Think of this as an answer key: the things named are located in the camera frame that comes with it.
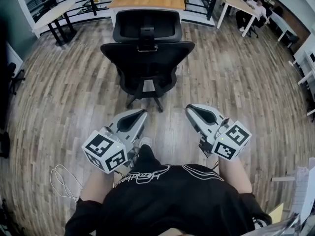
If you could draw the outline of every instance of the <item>person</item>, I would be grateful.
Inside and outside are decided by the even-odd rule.
[[[139,146],[134,168],[113,189],[113,174],[92,172],[66,236],[238,236],[271,223],[239,158],[219,158],[218,175],[197,164],[160,164],[149,138]]]
[[[257,24],[261,16],[263,16],[266,19],[266,22],[269,23],[269,19],[266,16],[266,9],[262,6],[262,0],[247,0],[246,3],[255,11],[256,18],[253,24]],[[239,10],[238,12],[236,12],[236,23],[238,29],[241,32],[245,31],[245,27],[247,26],[251,18],[252,15],[248,14],[245,11]]]

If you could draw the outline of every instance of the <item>white shirt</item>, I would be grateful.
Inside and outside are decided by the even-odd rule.
[[[254,0],[247,0],[246,3],[254,6],[254,11],[255,11],[256,18],[258,21],[260,20],[260,17],[262,15],[266,15],[266,9],[264,8],[264,6],[258,6],[257,2],[255,2]]]

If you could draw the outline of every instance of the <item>black table leg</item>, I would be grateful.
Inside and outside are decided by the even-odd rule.
[[[59,33],[60,33],[61,37],[63,38],[64,42],[67,43],[68,42],[67,36],[65,35],[63,29],[61,28],[61,26],[60,26],[60,24],[58,22],[58,19],[55,19],[54,23],[57,26],[57,28],[59,30]]]
[[[64,18],[65,18],[65,20],[66,20],[66,22],[67,22],[67,24],[68,24],[68,26],[70,28],[70,31],[72,33],[76,33],[76,30],[72,27],[72,23],[70,22],[67,13],[65,13],[63,16],[64,16]]]
[[[51,33],[53,34],[53,36],[55,37],[56,41],[57,41],[57,44],[58,46],[61,46],[62,45],[62,42],[60,41],[57,33],[55,32],[54,28],[51,26],[51,24],[48,24],[48,27],[49,27],[49,30],[51,31]]]

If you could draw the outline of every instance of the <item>black t-shirt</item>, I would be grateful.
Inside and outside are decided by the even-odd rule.
[[[271,223],[253,194],[235,188],[201,165],[143,165],[122,178],[103,204],[77,202],[66,236],[158,236],[170,228],[186,234],[242,235]]]

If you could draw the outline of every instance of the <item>black pants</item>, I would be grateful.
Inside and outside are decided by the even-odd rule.
[[[154,157],[152,149],[144,144],[139,150],[139,158],[135,163],[133,171],[137,171],[136,169],[139,167],[151,168],[159,167],[160,165],[160,162]]]
[[[252,15],[239,10],[238,12],[236,12],[236,23],[237,23],[237,27],[241,28],[244,27],[246,28],[247,24],[250,22]],[[255,18],[253,24],[256,24],[258,22],[257,18]]]

